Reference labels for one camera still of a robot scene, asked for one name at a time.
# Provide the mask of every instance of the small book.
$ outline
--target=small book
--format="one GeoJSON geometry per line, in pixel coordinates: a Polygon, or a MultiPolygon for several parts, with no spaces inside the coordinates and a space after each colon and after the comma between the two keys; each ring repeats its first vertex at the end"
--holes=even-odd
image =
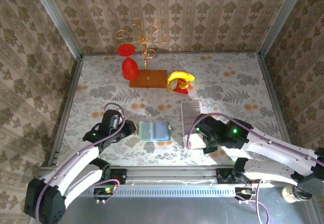
{"type": "Polygon", "coordinates": [[[170,124],[167,121],[139,123],[140,141],[159,142],[171,140],[170,124]]]}

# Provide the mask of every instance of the banana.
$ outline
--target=banana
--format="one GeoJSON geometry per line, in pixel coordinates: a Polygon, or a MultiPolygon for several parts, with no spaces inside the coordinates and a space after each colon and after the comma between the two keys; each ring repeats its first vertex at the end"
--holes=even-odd
{"type": "Polygon", "coordinates": [[[170,81],[177,79],[177,78],[181,78],[184,79],[186,81],[194,81],[195,77],[187,72],[184,71],[174,71],[172,72],[168,78],[167,78],[167,90],[168,92],[170,91],[170,81]]]}

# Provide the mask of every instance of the cable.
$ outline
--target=cable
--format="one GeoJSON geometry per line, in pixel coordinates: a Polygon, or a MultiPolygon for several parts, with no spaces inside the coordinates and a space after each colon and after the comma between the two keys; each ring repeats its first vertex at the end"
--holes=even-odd
{"type": "MultiPolygon", "coordinates": [[[[187,148],[188,148],[189,150],[191,149],[191,144],[190,144],[189,139],[190,139],[190,135],[192,134],[193,129],[195,129],[196,125],[197,125],[199,122],[201,122],[203,119],[205,119],[205,118],[207,118],[207,117],[209,117],[209,116],[222,116],[222,117],[224,117],[225,119],[232,121],[233,123],[237,124],[238,126],[242,127],[243,129],[247,130],[248,132],[254,134],[254,135],[257,136],[257,137],[259,137],[260,139],[262,139],[262,140],[264,140],[264,141],[266,141],[266,142],[269,142],[269,141],[270,141],[268,138],[266,138],[266,137],[264,137],[264,136],[262,136],[262,135],[260,135],[260,134],[258,134],[258,133],[256,133],[256,132],[254,132],[252,129],[247,128],[245,125],[243,125],[243,124],[237,122],[235,119],[233,119],[233,118],[231,118],[231,117],[229,117],[229,116],[227,116],[227,115],[225,115],[225,114],[221,114],[221,113],[210,113],[210,114],[205,114],[204,116],[202,116],[202,117],[196,119],[195,122],[193,123],[193,125],[192,125],[192,127],[191,127],[191,129],[190,129],[190,131],[189,131],[188,138],[187,138],[187,148]]],[[[310,157],[310,156],[308,156],[307,154],[304,154],[304,153],[299,152],[299,151],[297,151],[297,150],[291,149],[290,147],[286,147],[286,146],[284,146],[284,145],[282,145],[282,144],[280,144],[280,143],[278,143],[278,142],[274,142],[274,141],[272,141],[271,144],[273,144],[274,146],[277,146],[277,147],[283,148],[283,149],[285,149],[285,150],[287,150],[287,151],[293,152],[293,153],[295,153],[295,154],[298,154],[298,155],[300,155],[300,156],[302,156],[302,157],[305,157],[306,159],[308,159],[308,158],[310,157]]],[[[324,167],[324,163],[323,163],[323,162],[321,162],[321,161],[319,161],[319,160],[317,160],[317,159],[315,159],[315,158],[313,158],[313,157],[310,157],[310,160],[312,160],[312,161],[318,163],[319,165],[321,165],[322,167],[324,167]]]]}
{"type": "Polygon", "coordinates": [[[257,209],[257,216],[258,216],[258,220],[260,224],[262,223],[261,217],[260,217],[260,211],[259,211],[259,190],[260,190],[260,185],[263,182],[263,180],[260,180],[257,186],[257,191],[255,193],[255,205],[256,205],[256,209],[257,209]]]}
{"type": "Polygon", "coordinates": [[[95,194],[95,200],[98,199],[98,195],[101,194],[101,192],[105,192],[105,191],[104,191],[104,190],[102,190],[102,191],[97,191],[96,194],[95,194]]]}
{"type": "Polygon", "coordinates": [[[250,187],[248,188],[248,190],[253,190],[253,184],[255,184],[254,180],[251,181],[251,185],[250,185],[250,187]]]}
{"type": "Polygon", "coordinates": [[[117,177],[117,176],[114,175],[114,176],[111,176],[111,178],[118,180],[119,181],[119,184],[120,184],[120,178],[119,177],[117,177]]]}
{"type": "Polygon", "coordinates": [[[257,186],[256,195],[255,195],[255,198],[256,199],[255,200],[246,200],[243,197],[241,197],[240,195],[236,195],[236,197],[239,198],[239,199],[241,199],[242,201],[245,201],[245,202],[246,201],[247,202],[255,202],[255,204],[256,204],[256,211],[257,211],[257,217],[258,217],[259,223],[260,224],[263,224],[263,222],[261,220],[261,217],[260,217],[260,210],[259,210],[259,205],[261,205],[264,208],[264,210],[265,210],[265,212],[267,214],[267,222],[266,222],[266,224],[269,224],[270,223],[270,214],[269,214],[269,211],[268,211],[267,207],[263,203],[261,203],[259,201],[259,190],[260,190],[260,185],[261,185],[262,182],[263,182],[263,180],[260,180],[259,181],[259,184],[257,186]]]}
{"type": "Polygon", "coordinates": [[[115,106],[119,107],[119,109],[121,110],[122,122],[121,122],[121,124],[120,124],[120,127],[119,127],[119,128],[118,128],[118,129],[113,133],[113,134],[111,134],[111,135],[109,135],[109,136],[107,136],[107,137],[105,137],[105,138],[103,138],[103,139],[101,139],[101,140],[99,140],[99,141],[97,141],[97,142],[94,142],[94,143],[92,143],[92,144],[90,144],[90,145],[88,145],[88,146],[82,148],[80,151],[78,151],[76,154],[74,154],[72,157],[70,157],[70,158],[69,158],[69,159],[68,159],[68,160],[67,160],[67,161],[62,165],[62,167],[61,167],[61,168],[56,172],[56,174],[54,174],[54,175],[52,176],[52,178],[48,181],[48,183],[44,186],[44,188],[43,188],[42,191],[40,192],[39,197],[38,197],[37,202],[36,202],[35,219],[36,219],[36,223],[37,223],[37,224],[40,224],[40,222],[39,222],[39,207],[40,207],[40,205],[41,205],[41,200],[42,200],[42,197],[43,197],[43,195],[44,195],[46,189],[47,189],[48,186],[51,184],[51,182],[52,182],[55,178],[57,178],[57,176],[58,176],[62,171],[64,171],[64,170],[65,170],[65,169],[70,165],[70,163],[72,163],[72,162],[75,160],[75,158],[77,158],[77,157],[78,157],[79,155],[81,155],[83,152],[85,152],[85,151],[91,149],[92,147],[98,145],[99,143],[102,143],[102,142],[104,142],[104,141],[106,141],[106,140],[108,140],[108,139],[114,137],[116,134],[118,134],[118,133],[122,130],[123,126],[125,125],[125,113],[124,113],[123,108],[122,108],[119,104],[116,104],[116,103],[108,103],[108,104],[105,105],[105,111],[106,111],[106,108],[107,108],[108,105],[115,105],[115,106]]]}
{"type": "Polygon", "coordinates": [[[120,182],[118,180],[112,178],[110,180],[104,180],[104,181],[97,182],[97,183],[94,183],[93,185],[91,185],[92,187],[94,187],[94,186],[97,186],[97,185],[103,185],[103,184],[108,183],[108,182],[117,183],[117,187],[116,187],[115,191],[111,194],[111,196],[106,200],[106,203],[107,203],[107,201],[109,201],[117,193],[117,190],[118,190],[118,188],[120,186],[120,182]]]}

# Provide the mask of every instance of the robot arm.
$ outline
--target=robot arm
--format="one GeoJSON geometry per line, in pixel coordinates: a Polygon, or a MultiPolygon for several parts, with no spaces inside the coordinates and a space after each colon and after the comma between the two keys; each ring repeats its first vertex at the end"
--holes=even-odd
{"type": "Polygon", "coordinates": [[[102,122],[83,138],[93,144],[75,152],[43,179],[29,182],[24,212],[42,223],[58,223],[79,194],[100,180],[110,179],[110,165],[97,158],[99,154],[135,130],[132,121],[122,121],[121,113],[107,110],[102,122]]]}
{"type": "Polygon", "coordinates": [[[244,121],[227,118],[229,121],[225,124],[201,114],[195,121],[193,127],[204,136],[204,153],[217,151],[222,146],[261,154],[276,162],[238,158],[233,173],[242,173],[252,180],[282,181],[296,185],[306,193],[324,195],[324,149],[314,151],[294,146],[268,136],[244,121]]]}

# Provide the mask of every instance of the toy fruit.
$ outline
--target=toy fruit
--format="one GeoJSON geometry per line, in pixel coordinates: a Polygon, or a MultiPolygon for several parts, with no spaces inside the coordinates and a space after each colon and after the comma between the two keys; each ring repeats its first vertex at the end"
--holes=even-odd
{"type": "Polygon", "coordinates": [[[177,85],[177,87],[180,86],[179,87],[180,89],[186,89],[186,88],[188,88],[189,87],[189,83],[188,82],[194,81],[194,79],[195,79],[195,77],[193,75],[191,75],[191,74],[189,74],[187,72],[184,72],[184,71],[174,71],[167,78],[167,90],[168,90],[168,92],[170,92],[170,82],[172,80],[178,79],[178,78],[184,80],[184,81],[181,81],[180,82],[181,85],[177,85]]]}
{"type": "Polygon", "coordinates": [[[179,78],[177,86],[175,89],[173,89],[173,91],[182,93],[182,94],[188,94],[189,87],[190,87],[190,84],[186,80],[179,78]]]}

